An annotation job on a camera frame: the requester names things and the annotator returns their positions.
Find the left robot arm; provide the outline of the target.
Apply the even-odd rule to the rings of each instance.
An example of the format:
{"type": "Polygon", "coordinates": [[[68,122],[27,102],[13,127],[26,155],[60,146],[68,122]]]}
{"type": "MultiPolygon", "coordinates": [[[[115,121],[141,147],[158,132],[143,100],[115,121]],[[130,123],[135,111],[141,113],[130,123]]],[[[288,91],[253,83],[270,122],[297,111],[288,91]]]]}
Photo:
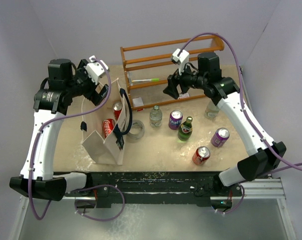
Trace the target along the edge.
{"type": "Polygon", "coordinates": [[[93,183],[84,173],[54,175],[53,162],[62,123],[69,116],[73,98],[84,96],[97,108],[110,95],[110,84],[96,92],[99,80],[109,75],[108,66],[95,56],[82,59],[78,66],[69,59],[54,59],[48,64],[48,77],[34,96],[34,128],[29,152],[19,176],[10,179],[11,189],[28,198],[60,201],[76,190],[82,196],[93,192],[93,183]]]}

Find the small red white packet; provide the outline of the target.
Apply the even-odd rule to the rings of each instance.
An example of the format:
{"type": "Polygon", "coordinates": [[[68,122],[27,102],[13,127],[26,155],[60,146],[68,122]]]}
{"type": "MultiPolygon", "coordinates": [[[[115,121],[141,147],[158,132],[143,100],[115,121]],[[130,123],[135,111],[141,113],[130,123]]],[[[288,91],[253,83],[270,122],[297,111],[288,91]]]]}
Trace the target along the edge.
{"type": "Polygon", "coordinates": [[[179,95],[179,99],[184,99],[184,98],[188,98],[188,97],[189,97],[189,93],[184,93],[184,94],[179,95]]]}

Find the orange wooden shelf rack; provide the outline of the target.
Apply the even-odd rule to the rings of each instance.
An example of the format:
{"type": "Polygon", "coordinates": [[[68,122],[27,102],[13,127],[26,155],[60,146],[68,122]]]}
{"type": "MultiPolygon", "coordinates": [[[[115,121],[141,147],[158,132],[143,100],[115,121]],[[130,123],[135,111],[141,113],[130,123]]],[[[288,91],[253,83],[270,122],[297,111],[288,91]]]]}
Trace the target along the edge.
{"type": "Polygon", "coordinates": [[[196,95],[188,98],[182,98],[182,99],[174,99],[174,100],[167,100],[167,101],[161,101],[158,103],[152,103],[152,104],[145,104],[143,106],[139,107],[134,107],[133,102],[132,102],[132,97],[131,97],[131,90],[137,90],[137,89],[142,89],[142,88],[149,88],[157,85],[163,85],[167,83],[167,77],[164,76],[159,76],[157,75],[154,78],[159,78],[160,80],[157,82],[141,82],[141,83],[131,83],[132,79],[129,76],[130,72],[133,71],[140,71],[144,69],[151,69],[151,68],[159,68],[159,67],[164,67],[168,65],[172,65],[173,62],[171,61],[171,54],[160,54],[160,55],[154,55],[154,56],[146,56],[146,57],[141,57],[141,58],[135,58],[135,59],[126,59],[125,58],[125,53],[126,52],[131,52],[131,51],[139,51],[139,50],[144,50],[144,49],[151,49],[151,48],[159,48],[159,47],[164,47],[164,46],[172,46],[172,45],[177,45],[179,43],[184,44],[188,42],[188,39],[181,39],[181,40],[171,40],[171,41],[165,41],[165,42],[158,42],[158,43],[152,43],[152,44],[145,44],[145,45],[138,45],[138,46],[132,46],[132,47],[120,47],[121,51],[121,58],[122,58],[122,65],[123,65],[123,70],[124,70],[124,77],[126,81],[126,88],[128,92],[128,97],[130,100],[130,104],[132,107],[132,110],[134,111],[140,111],[142,109],[147,109],[154,107],[155,105],[158,106],[164,106],[168,104],[175,104],[178,102],[185,102],[188,100],[195,100],[199,98],[205,97],[204,95],[196,95]]]}

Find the clear glass bottle green cap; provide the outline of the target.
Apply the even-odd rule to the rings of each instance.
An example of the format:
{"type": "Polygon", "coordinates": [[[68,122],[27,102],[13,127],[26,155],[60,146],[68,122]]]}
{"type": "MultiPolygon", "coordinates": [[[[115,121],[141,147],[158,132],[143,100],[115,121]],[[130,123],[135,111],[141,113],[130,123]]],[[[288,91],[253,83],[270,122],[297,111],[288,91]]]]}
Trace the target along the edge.
{"type": "Polygon", "coordinates": [[[150,126],[154,128],[160,127],[162,124],[162,116],[163,114],[160,107],[155,105],[149,114],[150,126]]]}

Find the beige canvas tote bag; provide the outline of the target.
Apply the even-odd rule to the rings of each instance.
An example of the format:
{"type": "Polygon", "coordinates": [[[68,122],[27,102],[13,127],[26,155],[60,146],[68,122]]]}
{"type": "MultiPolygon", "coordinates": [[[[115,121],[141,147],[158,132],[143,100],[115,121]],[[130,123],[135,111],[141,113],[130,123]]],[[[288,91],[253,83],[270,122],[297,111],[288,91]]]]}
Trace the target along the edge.
{"type": "Polygon", "coordinates": [[[111,84],[111,93],[106,103],[98,110],[82,116],[82,145],[97,164],[122,165],[126,136],[131,129],[133,113],[126,90],[115,79],[111,84]],[[121,102],[123,108],[118,120],[115,120],[112,106],[121,102]],[[104,138],[102,122],[113,119],[115,126],[112,133],[104,138]]]}

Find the clear tape roll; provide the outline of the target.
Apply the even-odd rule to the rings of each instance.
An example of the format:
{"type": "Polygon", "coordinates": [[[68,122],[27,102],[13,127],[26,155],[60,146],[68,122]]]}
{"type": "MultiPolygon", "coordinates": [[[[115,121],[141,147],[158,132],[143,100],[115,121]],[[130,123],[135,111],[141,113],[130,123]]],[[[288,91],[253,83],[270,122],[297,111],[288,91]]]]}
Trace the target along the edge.
{"type": "Polygon", "coordinates": [[[145,127],[140,120],[133,120],[128,136],[134,140],[138,140],[144,136],[145,127]]]}

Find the purple Fanta can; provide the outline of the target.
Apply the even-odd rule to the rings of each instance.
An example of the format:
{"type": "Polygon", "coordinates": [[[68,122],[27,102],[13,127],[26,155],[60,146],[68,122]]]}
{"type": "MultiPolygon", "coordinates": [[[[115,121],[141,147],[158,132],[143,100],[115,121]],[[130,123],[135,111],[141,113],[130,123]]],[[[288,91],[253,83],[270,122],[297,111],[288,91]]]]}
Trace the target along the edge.
{"type": "Polygon", "coordinates": [[[183,114],[180,110],[173,110],[169,115],[168,126],[172,130],[177,130],[182,122],[183,114]]]}

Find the red cola can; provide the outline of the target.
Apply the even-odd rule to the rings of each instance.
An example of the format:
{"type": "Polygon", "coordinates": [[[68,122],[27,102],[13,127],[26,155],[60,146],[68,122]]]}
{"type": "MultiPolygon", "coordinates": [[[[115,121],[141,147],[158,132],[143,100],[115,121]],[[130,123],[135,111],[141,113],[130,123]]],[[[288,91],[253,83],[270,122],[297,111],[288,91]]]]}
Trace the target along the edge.
{"type": "Polygon", "coordinates": [[[117,101],[113,104],[112,109],[113,109],[113,114],[114,114],[115,120],[118,120],[118,118],[121,114],[122,108],[123,108],[123,104],[120,101],[117,101]]]}
{"type": "Polygon", "coordinates": [[[114,126],[115,126],[115,121],[112,118],[103,120],[102,129],[103,129],[104,138],[107,138],[112,133],[114,126]]]}
{"type": "Polygon", "coordinates": [[[202,165],[206,160],[208,160],[211,156],[211,152],[208,147],[200,146],[195,151],[192,160],[196,165],[202,165]]]}

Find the green and white pen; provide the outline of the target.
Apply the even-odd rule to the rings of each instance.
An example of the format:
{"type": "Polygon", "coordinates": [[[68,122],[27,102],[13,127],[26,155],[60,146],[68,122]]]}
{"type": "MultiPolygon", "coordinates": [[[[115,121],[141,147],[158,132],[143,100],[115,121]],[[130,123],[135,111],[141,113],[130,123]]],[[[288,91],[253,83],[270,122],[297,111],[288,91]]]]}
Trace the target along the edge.
{"type": "Polygon", "coordinates": [[[157,82],[159,81],[159,78],[147,78],[147,79],[135,79],[135,80],[131,80],[131,83],[144,83],[144,82],[157,82]]]}

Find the white card on shelf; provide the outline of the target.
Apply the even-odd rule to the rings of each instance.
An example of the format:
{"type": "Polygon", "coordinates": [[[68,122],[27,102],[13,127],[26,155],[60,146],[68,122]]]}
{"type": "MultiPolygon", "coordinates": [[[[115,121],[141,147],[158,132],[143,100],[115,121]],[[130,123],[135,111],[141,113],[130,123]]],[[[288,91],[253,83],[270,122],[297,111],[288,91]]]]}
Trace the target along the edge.
{"type": "Polygon", "coordinates": [[[133,102],[134,107],[141,107],[141,106],[144,105],[143,100],[142,100],[141,97],[137,97],[137,98],[132,99],[132,102],[133,102]]]}

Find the purple soda can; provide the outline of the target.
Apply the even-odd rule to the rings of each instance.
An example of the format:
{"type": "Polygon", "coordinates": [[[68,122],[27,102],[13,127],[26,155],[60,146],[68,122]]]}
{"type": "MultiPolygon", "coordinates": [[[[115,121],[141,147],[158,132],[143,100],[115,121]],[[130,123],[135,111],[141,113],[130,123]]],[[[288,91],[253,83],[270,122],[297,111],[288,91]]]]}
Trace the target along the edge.
{"type": "Polygon", "coordinates": [[[211,139],[211,144],[217,148],[220,148],[225,144],[229,137],[230,132],[228,129],[223,127],[218,128],[211,139]]]}

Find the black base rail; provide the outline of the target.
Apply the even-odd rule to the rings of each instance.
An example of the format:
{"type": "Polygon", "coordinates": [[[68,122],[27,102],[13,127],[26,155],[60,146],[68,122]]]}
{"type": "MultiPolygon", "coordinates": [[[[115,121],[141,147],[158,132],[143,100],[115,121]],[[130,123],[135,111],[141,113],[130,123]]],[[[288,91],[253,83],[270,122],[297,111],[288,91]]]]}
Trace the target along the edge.
{"type": "Polygon", "coordinates": [[[208,207],[217,200],[240,197],[238,185],[223,187],[217,182],[217,171],[175,172],[89,172],[86,187],[98,186],[96,191],[72,191],[67,197],[96,200],[97,208],[112,204],[192,204],[208,207]]]}

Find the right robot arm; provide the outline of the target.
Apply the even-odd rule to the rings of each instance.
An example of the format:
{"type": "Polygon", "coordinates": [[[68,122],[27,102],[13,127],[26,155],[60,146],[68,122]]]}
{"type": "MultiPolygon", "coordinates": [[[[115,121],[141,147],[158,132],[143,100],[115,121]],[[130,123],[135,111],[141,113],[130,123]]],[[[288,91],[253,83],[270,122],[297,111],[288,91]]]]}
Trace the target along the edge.
{"type": "Polygon", "coordinates": [[[214,52],[198,55],[198,68],[192,72],[187,66],[189,52],[177,49],[171,57],[179,67],[168,77],[164,93],[177,99],[178,88],[186,93],[190,88],[200,89],[226,114],[241,137],[248,157],[233,168],[222,171],[213,183],[214,192],[223,196],[231,190],[231,185],[242,181],[252,181],[276,169],[279,158],[286,152],[283,142],[275,142],[257,122],[254,115],[240,97],[240,89],[230,77],[223,77],[219,57],[214,52]]]}

